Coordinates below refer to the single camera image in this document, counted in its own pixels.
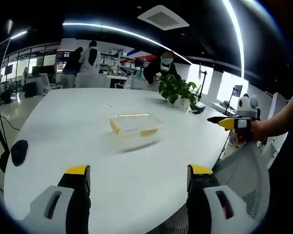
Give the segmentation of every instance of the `desk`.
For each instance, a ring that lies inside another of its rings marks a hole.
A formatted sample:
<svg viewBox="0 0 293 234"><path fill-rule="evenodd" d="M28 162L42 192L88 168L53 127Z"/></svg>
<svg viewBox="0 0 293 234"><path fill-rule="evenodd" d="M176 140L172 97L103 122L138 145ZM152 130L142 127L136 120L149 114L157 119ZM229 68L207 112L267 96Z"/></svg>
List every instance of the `desk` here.
<svg viewBox="0 0 293 234"><path fill-rule="evenodd" d="M211 104L213 105L213 108L215 108L217 111L219 111L221 113L225 113L226 108L221 106L219 103L211 102ZM236 115L236 113L230 108L227 109L227 112L230 113L232 116Z"/></svg>
<svg viewBox="0 0 293 234"><path fill-rule="evenodd" d="M121 79L121 80L127 80L128 79L128 77L113 76L113 75L107 75L107 78L110 78L110 79Z"/></svg>
<svg viewBox="0 0 293 234"><path fill-rule="evenodd" d="M150 113L164 120L162 140L149 147L114 152L109 119ZM228 132L207 121L219 112L183 113L158 93L126 89L50 91L31 113L16 141L26 139L24 163L9 157L5 207L23 219L32 202L65 170L90 165L89 233L144 234L172 216L187 199L187 165L212 168Z"/></svg>

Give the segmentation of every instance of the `ceiling light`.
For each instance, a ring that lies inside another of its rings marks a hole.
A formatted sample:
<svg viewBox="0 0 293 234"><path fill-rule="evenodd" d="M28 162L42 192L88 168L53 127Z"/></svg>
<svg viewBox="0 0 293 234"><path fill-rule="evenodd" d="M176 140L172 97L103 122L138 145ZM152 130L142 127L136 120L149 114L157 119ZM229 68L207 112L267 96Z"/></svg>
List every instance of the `ceiling light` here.
<svg viewBox="0 0 293 234"><path fill-rule="evenodd" d="M24 34L26 34L26 33L27 33L27 31L23 31L23 32L21 32L21 33L18 33L18 34L16 34L16 35L12 36L12 37L11 37L11 40L13 40L13 39L15 39L15 38L18 38L18 37L20 37L21 35L24 35Z"/></svg>
<svg viewBox="0 0 293 234"><path fill-rule="evenodd" d="M243 41L242 41L242 34L241 34L240 26L239 26L238 19L234 13L234 10L233 10L229 0L222 0L222 1L225 5L229 15L230 15L230 18L231 18L231 21L233 23L234 30L236 33L236 37L238 39L240 57L241 57L241 78L244 78L244 49L243 49Z"/></svg>
<svg viewBox="0 0 293 234"><path fill-rule="evenodd" d="M153 44L156 44L158 46L161 46L161 47L163 47L166 50L172 51L175 55L179 56L184 61L187 61L188 63L192 64L192 62L190 62L189 60L187 60L185 57L183 57L180 54L174 52L173 50L169 49L168 47L166 47L166 46L164 46L164 45L162 45L162 44L160 44L160 43L158 43L156 41L153 41L153 40L151 40L149 38L143 37L143 36L141 36L139 34L132 33L132 32L129 32L129 31L120 29L120 28L114 28L114 27L110 27L110 26L106 26L106 25L93 24L93 23L63 23L63 26L90 26L90 27L106 28L106 29L110 29L110 30L114 30L114 31L118 31L118 32L130 34L130 35L133 35L135 37L141 38L143 40L147 40L149 42L152 42Z"/></svg>

